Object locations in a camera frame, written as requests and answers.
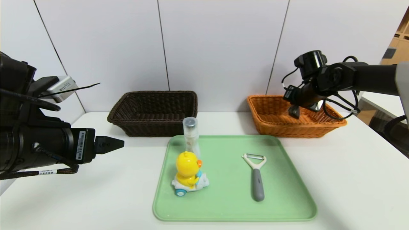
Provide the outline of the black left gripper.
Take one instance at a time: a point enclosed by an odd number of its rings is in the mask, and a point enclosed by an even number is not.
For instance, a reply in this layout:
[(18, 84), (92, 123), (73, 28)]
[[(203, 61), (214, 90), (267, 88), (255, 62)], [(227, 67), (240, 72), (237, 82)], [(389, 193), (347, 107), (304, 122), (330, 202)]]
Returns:
[(95, 137), (95, 130), (89, 128), (29, 126), (19, 132), (20, 168), (37, 168), (62, 163), (45, 153), (36, 153), (35, 143), (77, 164), (90, 163), (95, 154), (109, 153), (125, 145), (124, 140), (113, 137)]

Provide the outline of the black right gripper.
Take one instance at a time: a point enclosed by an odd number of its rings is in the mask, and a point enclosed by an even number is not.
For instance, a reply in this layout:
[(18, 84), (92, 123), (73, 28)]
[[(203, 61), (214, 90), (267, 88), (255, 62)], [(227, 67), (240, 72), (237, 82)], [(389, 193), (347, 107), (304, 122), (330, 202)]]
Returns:
[(319, 95), (315, 92), (311, 83), (304, 84), (302, 87), (289, 85), (283, 99), (290, 102), (288, 114), (294, 119), (300, 118), (300, 107), (312, 108), (319, 103)]

